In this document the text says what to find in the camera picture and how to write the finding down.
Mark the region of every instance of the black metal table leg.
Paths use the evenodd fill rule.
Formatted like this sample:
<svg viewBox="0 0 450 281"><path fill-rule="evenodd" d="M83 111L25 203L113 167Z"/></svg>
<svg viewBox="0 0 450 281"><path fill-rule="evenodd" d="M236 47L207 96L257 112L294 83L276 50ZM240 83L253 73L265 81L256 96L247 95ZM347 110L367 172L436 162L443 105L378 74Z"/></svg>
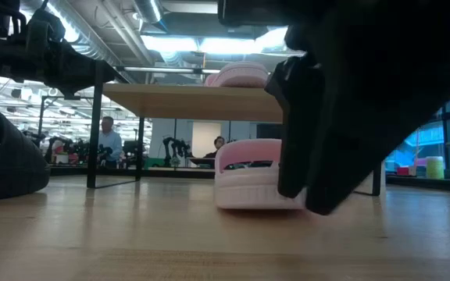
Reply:
<svg viewBox="0 0 450 281"><path fill-rule="evenodd" d="M380 163L373 171L373 193L371 196L380 196L381 193L381 167Z"/></svg>
<svg viewBox="0 0 450 281"><path fill-rule="evenodd" d="M93 94L93 112L91 114L90 151L87 161L87 187L96 188L98 157L98 136L100 134L100 115L102 114L103 61L95 63L95 92Z"/></svg>
<svg viewBox="0 0 450 281"><path fill-rule="evenodd" d="M45 101L46 97L41 97L41 111L39 112L39 125L37 126L37 135L41 136L43 131L43 117L45 115Z"/></svg>
<svg viewBox="0 0 450 281"><path fill-rule="evenodd" d="M135 179L140 180L141 178L141 169L143 168L142 157L144 154L144 128L145 128L145 117L140 116L140 122L138 123L138 146L137 146L137 172Z"/></svg>

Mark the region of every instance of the light wood surface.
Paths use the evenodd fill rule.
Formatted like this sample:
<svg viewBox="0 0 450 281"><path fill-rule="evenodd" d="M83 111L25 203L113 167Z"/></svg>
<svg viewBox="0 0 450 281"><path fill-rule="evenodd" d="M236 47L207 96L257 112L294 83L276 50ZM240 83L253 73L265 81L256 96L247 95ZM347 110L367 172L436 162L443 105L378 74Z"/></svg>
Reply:
<svg viewBox="0 0 450 281"><path fill-rule="evenodd" d="M0 280L450 280L450 193L389 187L321 217L219 211L211 180L85 185L0 201Z"/></svg>
<svg viewBox="0 0 450 281"><path fill-rule="evenodd" d="M282 110L263 89L105 84L104 95L137 116L282 123Z"/></svg>

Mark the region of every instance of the glass wall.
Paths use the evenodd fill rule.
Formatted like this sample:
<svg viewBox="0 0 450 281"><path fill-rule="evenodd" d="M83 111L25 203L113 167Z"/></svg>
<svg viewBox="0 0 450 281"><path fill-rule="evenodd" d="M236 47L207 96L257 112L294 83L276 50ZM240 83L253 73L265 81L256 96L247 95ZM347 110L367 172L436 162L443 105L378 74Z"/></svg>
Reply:
<svg viewBox="0 0 450 281"><path fill-rule="evenodd" d="M386 159L387 172L396 172L399 167L423 165L426 157L441 156L445 168L450 169L450 101L439 109L432 120L411 133Z"/></svg>

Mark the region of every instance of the shelf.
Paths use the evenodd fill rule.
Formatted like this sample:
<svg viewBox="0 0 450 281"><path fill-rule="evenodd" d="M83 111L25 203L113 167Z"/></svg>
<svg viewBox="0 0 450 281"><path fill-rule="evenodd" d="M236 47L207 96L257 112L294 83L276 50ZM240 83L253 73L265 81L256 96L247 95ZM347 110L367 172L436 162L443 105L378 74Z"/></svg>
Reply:
<svg viewBox="0 0 450 281"><path fill-rule="evenodd" d="M282 109L263 89L105 84L104 95L137 116L282 123Z"/></svg>

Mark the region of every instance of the person sitting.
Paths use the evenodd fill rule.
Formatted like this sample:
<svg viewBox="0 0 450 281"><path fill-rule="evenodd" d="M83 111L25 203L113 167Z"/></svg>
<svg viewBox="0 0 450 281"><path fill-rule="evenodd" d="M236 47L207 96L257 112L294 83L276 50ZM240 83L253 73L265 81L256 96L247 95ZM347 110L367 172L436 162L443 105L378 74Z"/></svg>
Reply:
<svg viewBox="0 0 450 281"><path fill-rule="evenodd" d="M114 119L106 116L102 119L102 132L98 136L98 147L104 148L104 152L98 156L98 160L105 159L105 167L117 169L117 161L123 150L121 136L113 131Z"/></svg>
<svg viewBox="0 0 450 281"><path fill-rule="evenodd" d="M216 137L215 141L215 148L216 151L215 152L211 152L208 153L207 155L204 156L204 158L215 158L216 157L216 153L218 152L218 150L225 145L225 139L223 137Z"/></svg>

